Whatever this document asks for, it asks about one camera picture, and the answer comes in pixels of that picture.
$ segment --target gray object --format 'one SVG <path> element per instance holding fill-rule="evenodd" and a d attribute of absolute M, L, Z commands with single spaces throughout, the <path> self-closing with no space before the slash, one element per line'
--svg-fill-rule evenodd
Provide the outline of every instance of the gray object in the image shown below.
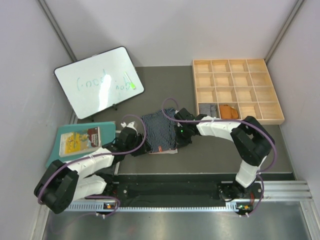
<path fill-rule="evenodd" d="M 217 118 L 217 105 L 214 103 L 199 103 L 199 113 Z"/>

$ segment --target green marker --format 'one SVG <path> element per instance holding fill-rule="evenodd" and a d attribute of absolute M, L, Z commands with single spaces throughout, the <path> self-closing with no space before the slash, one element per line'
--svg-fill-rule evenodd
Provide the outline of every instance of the green marker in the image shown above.
<path fill-rule="evenodd" d="M 132 87 L 132 89 L 136 89 L 136 86 L 134 85 L 134 83 L 131 81 L 131 79 L 129 78 L 127 72 L 124 72 L 124 75 L 126 76 L 126 78 L 129 80 L 130 82 L 130 86 Z"/>

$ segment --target whiteboard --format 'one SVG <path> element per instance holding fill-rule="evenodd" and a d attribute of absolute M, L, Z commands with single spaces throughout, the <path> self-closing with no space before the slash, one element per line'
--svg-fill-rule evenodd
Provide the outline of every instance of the whiteboard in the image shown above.
<path fill-rule="evenodd" d="M 54 74 L 79 119 L 145 90 L 123 46 L 58 67 Z"/>

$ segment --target metal floor panel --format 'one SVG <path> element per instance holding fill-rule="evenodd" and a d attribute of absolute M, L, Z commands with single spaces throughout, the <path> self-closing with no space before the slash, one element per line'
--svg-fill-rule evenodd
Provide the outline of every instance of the metal floor panel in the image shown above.
<path fill-rule="evenodd" d="M 82 212 L 50 213 L 56 231 Z M 118 212 L 85 216 L 44 240 L 311 240 L 299 202 L 263 202 L 249 218 L 233 212 Z"/>

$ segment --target gray floor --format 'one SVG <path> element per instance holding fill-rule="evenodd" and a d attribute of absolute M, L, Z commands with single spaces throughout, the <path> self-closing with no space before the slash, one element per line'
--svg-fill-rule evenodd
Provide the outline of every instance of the gray floor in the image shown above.
<path fill-rule="evenodd" d="M 43 240 L 311 240 L 299 202 L 263 202 L 250 218 L 234 212 L 118 212 L 110 218 L 83 212 L 49 215 Z"/>
<path fill-rule="evenodd" d="M 95 122 L 120 122 L 124 115 L 138 116 L 153 113 L 161 108 L 165 98 L 174 97 L 180 108 L 196 113 L 195 90 L 191 66 L 137 67 L 136 71 L 144 86 L 144 93 L 118 105 L 118 110 L 106 109 L 93 116 Z M 79 120 L 79 123 L 91 122 L 90 118 Z M 292 166 L 277 125 L 267 125 L 266 130 L 275 140 L 278 150 L 278 161 L 269 171 L 271 173 L 292 173 Z M 126 156 L 120 164 L 121 174 L 154 174 L 154 173 L 236 173 L 241 158 L 230 141 L 205 136 L 193 137 L 193 143 L 179 149 L 177 154 Z M 272 161 L 270 154 L 262 168 Z"/>

